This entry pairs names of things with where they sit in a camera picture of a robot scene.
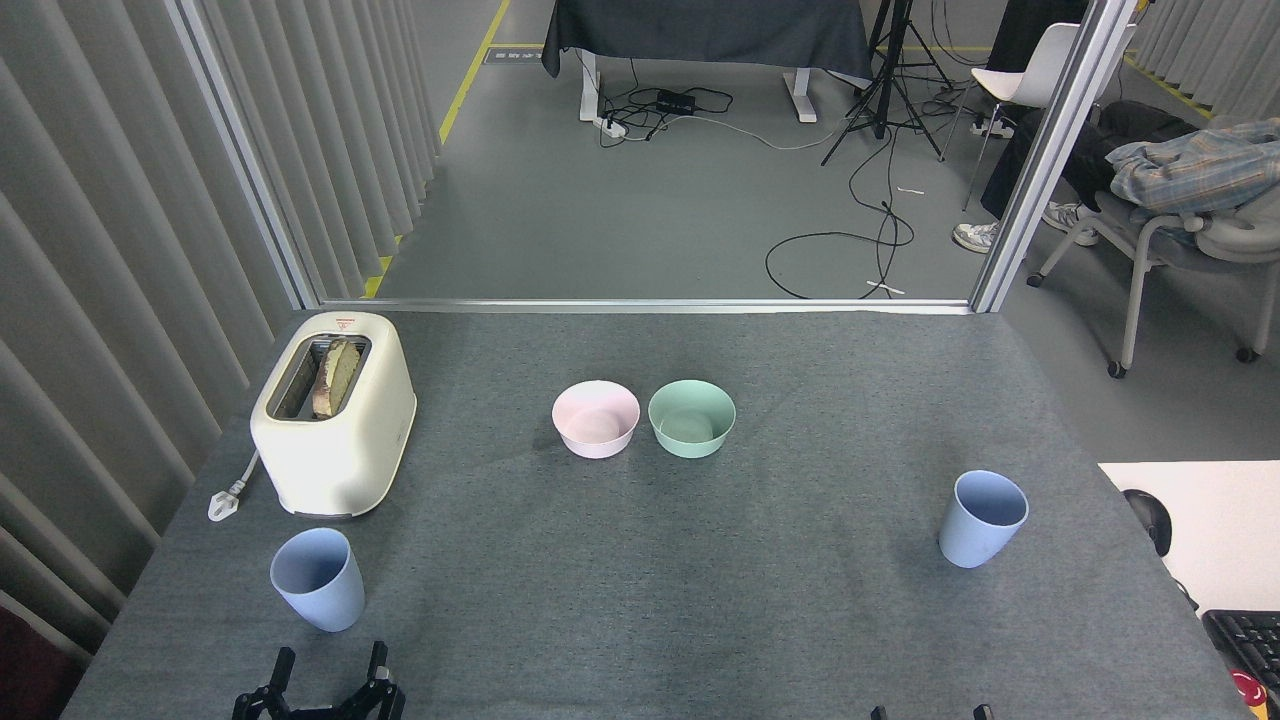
table leg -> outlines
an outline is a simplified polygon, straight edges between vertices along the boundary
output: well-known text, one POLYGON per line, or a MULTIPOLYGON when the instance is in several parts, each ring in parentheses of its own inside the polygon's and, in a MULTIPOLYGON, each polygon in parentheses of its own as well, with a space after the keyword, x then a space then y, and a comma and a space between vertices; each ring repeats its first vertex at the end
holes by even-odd
POLYGON ((791 104, 796 106, 796 117, 801 123, 817 123, 818 111, 813 109, 809 100, 809 68, 796 68, 794 73, 782 73, 782 82, 787 83, 791 94, 791 104))
POLYGON ((595 53, 579 50, 582 59, 582 102, 577 108, 577 119, 591 122, 600 108, 600 73, 595 70, 595 53))

cup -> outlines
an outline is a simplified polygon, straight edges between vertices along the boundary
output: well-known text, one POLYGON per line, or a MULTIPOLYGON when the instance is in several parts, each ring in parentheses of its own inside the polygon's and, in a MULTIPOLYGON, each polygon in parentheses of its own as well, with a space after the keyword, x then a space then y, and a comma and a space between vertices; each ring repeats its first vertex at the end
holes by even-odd
POLYGON ((956 479, 938 533, 952 565, 977 568, 991 560, 1027 521, 1027 495, 1009 478, 970 470, 956 479))
POLYGON ((365 610, 365 580, 347 536, 314 528, 289 538, 271 559, 271 585, 316 628, 337 633, 365 610))
POLYGON ((640 423, 640 401, 618 383, 588 380, 556 398, 552 423, 575 455, 609 457, 631 442, 640 423))
POLYGON ((658 445, 677 457, 705 457, 724 445, 737 409, 723 389, 703 380, 676 380, 649 400, 658 445))

power strip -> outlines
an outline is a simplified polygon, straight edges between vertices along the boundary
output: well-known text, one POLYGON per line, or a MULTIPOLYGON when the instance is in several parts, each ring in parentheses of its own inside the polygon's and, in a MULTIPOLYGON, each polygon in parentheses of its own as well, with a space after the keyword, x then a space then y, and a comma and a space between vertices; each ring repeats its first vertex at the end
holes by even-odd
POLYGON ((595 123, 595 127, 598 127, 602 131, 604 131, 604 135, 607 135, 607 136, 609 136, 609 137, 612 137, 614 140, 617 140, 620 137, 626 137, 627 136, 627 126, 625 126, 625 124, 622 124, 622 123, 620 123, 617 120, 611 119, 609 123, 605 124, 604 123, 604 118, 596 117, 591 122, 595 123))

gray floor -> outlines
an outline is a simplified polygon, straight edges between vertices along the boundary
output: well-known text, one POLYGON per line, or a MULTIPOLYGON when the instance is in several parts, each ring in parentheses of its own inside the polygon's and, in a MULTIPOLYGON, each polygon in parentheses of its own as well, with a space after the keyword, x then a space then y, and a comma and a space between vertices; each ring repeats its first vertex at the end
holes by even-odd
MULTIPOLYGON (((540 44, 550 5, 513 3, 494 41, 540 44)), ((438 120, 498 8, 499 0, 431 3, 421 14, 438 120)), ((915 19, 932 45, 928 18, 915 19)), ((998 10, 952 17, 952 42, 989 45, 997 22, 998 10)), ((943 63, 952 78, 965 76, 943 63)), ((635 67, 644 86, 731 92, 731 111, 716 118, 782 146, 814 142, 842 127, 852 97, 846 86, 815 77, 820 120, 800 126, 778 68, 652 60, 635 67)), ((777 151, 696 120, 676 123, 652 142, 603 150, 595 128, 576 120, 579 74, 571 58, 564 68, 556 79, 540 65, 479 69, 447 138, 420 229, 401 243, 379 299, 787 297, 764 268, 777 242, 822 231, 877 234, 881 218, 852 201, 850 184, 872 205, 891 202, 915 231, 887 275, 886 283, 905 293, 897 297, 965 297, 973 287, 982 258, 955 246, 950 229, 992 218, 977 201, 960 211, 979 145, 963 129, 941 164, 922 136, 901 131, 892 164, 886 150, 852 183, 854 169, 882 146, 869 131, 850 135, 826 168, 818 161, 831 140, 777 151)), ((632 85, 625 61, 602 59, 602 72, 607 95, 632 85)), ((1132 68, 1123 67, 1119 78, 1108 97, 1123 94, 1203 124, 1132 68)), ((933 92, 916 81, 908 88, 916 102, 933 92)), ((948 119, 927 122, 940 131, 940 143, 948 119)), ((979 184, 998 151, 993 141, 979 184)), ((1059 196, 1069 200, 1069 188, 1059 196)), ((1024 270, 1037 268, 1060 237, 1042 225, 1024 270)), ((782 284, 809 297, 858 297, 878 279, 876 249, 849 237, 790 242, 769 266, 782 284)), ((1152 273, 1134 368, 1114 380, 1105 366, 1119 352, 1128 275, 1119 251, 1075 249, 1043 287, 1016 283, 1002 310, 1041 361, 1046 392, 1060 397, 1084 447, 1107 462, 1280 457, 1280 364, 1233 359, 1252 334, 1258 283, 1152 273)), ((973 432, 983 432, 980 418, 973 432)))

computer mouse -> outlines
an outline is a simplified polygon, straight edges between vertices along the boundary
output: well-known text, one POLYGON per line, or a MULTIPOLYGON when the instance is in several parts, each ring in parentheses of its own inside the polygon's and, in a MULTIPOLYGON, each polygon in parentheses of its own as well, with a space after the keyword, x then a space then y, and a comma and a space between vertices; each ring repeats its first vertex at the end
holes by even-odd
POLYGON ((1161 557, 1169 555, 1169 544, 1174 541, 1174 521, 1165 505, 1156 500, 1156 496, 1140 489, 1124 491, 1124 498, 1129 501, 1129 507, 1133 507, 1151 542, 1156 543, 1156 555, 1161 557))

